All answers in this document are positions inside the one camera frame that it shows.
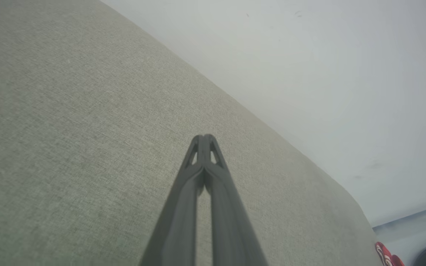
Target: red fabric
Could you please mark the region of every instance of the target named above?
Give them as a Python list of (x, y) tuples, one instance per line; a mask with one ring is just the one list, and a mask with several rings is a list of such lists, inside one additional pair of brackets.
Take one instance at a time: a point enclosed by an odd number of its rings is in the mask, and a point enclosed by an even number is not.
[(384, 266), (404, 266), (404, 263), (396, 255), (391, 255), (389, 250), (381, 242), (376, 243), (376, 251)]
[(400, 260), (398, 256), (392, 255), (390, 259), (392, 261), (392, 264), (394, 264), (394, 266), (404, 266), (404, 263)]
[(376, 251), (377, 254), (379, 254), (379, 257), (381, 258), (382, 264), (384, 266), (393, 266), (391, 259), (391, 254), (389, 250), (382, 244), (381, 242), (376, 243)]

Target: gray fabric surface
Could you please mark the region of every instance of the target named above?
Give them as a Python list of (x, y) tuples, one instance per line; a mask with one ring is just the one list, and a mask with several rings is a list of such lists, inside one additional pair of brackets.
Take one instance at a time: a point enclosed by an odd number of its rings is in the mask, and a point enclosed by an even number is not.
[[(0, 265), (137, 264), (199, 133), (270, 265), (380, 264), (341, 186), (132, 22), (94, 0), (0, 1)], [(209, 210), (204, 193), (199, 265)]]

